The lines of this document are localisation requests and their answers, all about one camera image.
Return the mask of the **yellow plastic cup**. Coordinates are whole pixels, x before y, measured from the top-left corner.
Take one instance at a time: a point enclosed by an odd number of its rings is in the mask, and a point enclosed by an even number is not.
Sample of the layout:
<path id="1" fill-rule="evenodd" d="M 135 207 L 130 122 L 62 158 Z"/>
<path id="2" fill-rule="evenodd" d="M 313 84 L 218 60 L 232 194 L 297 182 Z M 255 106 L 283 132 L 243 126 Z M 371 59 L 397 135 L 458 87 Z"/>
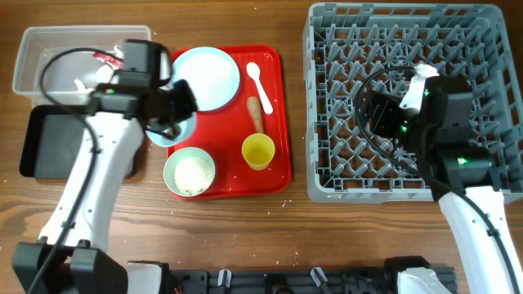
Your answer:
<path id="1" fill-rule="evenodd" d="M 255 171 L 268 167 L 275 156 L 275 143 L 263 133 L 248 136 L 241 147 L 245 162 Z"/>

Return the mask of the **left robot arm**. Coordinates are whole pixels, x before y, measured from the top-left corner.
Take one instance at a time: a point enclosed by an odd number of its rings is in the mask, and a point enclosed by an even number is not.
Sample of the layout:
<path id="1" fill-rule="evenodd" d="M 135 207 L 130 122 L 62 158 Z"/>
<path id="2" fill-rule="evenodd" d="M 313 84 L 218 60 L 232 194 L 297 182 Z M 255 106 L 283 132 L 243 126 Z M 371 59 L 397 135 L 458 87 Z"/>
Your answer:
<path id="1" fill-rule="evenodd" d="M 168 264 L 107 254 L 120 185 L 144 140 L 142 123 L 176 124 L 197 110 L 187 81 L 171 89 L 102 83 L 90 95 L 82 144 L 65 190 L 38 241 L 19 243 L 13 270 L 27 293 L 175 293 Z"/>

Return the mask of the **light blue bowl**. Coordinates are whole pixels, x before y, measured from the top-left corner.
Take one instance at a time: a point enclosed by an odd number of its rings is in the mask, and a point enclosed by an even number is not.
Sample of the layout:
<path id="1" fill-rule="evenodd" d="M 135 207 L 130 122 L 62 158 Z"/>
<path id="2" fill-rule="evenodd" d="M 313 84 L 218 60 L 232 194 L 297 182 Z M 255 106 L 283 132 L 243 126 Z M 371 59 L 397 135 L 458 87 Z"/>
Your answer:
<path id="1" fill-rule="evenodd" d="M 193 113 L 190 118 L 177 124 L 179 134 L 175 139 L 168 139 L 159 134 L 155 134 L 150 131 L 146 131 L 145 134 L 149 137 L 150 141 L 160 147 L 172 147 L 180 144 L 181 142 L 188 140 L 195 131 L 197 126 L 197 113 Z"/>

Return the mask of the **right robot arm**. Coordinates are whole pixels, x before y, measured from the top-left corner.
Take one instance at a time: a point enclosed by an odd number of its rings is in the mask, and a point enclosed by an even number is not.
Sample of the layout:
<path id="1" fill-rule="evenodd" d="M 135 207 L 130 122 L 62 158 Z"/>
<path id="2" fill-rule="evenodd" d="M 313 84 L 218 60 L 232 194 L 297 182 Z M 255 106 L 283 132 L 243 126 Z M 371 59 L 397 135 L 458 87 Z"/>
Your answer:
<path id="1" fill-rule="evenodd" d="M 509 234 L 501 176 L 485 147 L 471 143 L 474 96 L 465 78 L 427 78 L 400 98 L 361 87 L 354 99 L 359 128 L 396 139 L 417 159 L 404 169 L 429 184 L 453 232 L 467 282 L 475 293 L 520 293 L 522 268 Z"/>

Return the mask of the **pale green rice bowl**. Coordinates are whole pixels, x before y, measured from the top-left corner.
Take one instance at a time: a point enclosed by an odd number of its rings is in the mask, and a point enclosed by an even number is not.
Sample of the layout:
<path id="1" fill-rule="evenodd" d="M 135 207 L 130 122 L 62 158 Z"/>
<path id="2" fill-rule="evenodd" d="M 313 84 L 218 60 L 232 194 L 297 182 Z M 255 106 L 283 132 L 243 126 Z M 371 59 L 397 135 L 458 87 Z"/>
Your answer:
<path id="1" fill-rule="evenodd" d="M 185 147 L 173 152 L 163 168 L 163 179 L 168 189 L 183 198 L 203 194 L 212 185 L 216 166 L 203 149 Z"/>

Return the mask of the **white tissue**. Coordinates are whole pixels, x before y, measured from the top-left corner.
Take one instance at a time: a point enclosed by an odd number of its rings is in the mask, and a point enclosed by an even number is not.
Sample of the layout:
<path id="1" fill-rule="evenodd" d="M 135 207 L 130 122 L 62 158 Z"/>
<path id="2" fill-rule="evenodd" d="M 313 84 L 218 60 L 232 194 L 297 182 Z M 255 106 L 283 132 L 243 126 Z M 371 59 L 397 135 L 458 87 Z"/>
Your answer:
<path id="1" fill-rule="evenodd" d="M 112 55 L 123 61 L 123 48 L 121 46 L 114 46 L 113 50 L 114 52 L 112 53 Z M 85 83 L 78 78 L 74 80 L 74 84 L 77 87 L 78 93 L 88 93 L 90 91 L 93 91 L 94 87 L 97 84 L 110 82 L 113 79 L 113 75 L 118 69 L 115 69 L 104 62 L 99 62 L 101 63 L 101 67 L 95 73 L 88 74 L 88 77 L 91 79 L 92 84 L 90 87 L 86 87 Z"/>

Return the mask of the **red sauce packet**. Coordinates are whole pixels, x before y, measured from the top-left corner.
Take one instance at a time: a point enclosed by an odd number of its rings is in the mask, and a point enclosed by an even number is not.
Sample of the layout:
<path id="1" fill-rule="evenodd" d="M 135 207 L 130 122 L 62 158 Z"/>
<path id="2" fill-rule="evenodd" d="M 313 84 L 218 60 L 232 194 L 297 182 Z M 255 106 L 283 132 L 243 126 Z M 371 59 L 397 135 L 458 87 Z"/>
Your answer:
<path id="1" fill-rule="evenodd" d="M 95 52 L 92 56 L 115 69 L 121 69 L 123 67 L 123 62 L 119 58 L 106 53 Z"/>

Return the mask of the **pile of white rice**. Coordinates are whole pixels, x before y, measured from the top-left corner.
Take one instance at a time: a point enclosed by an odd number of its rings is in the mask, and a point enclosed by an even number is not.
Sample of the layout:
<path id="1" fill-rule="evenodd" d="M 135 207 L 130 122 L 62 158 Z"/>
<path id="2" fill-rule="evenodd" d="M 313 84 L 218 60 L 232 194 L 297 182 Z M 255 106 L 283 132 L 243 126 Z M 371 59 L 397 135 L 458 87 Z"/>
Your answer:
<path id="1" fill-rule="evenodd" d="M 214 171 L 204 158 L 188 157 L 175 165 L 172 178 L 180 195 L 192 197 L 201 194 L 211 185 Z"/>

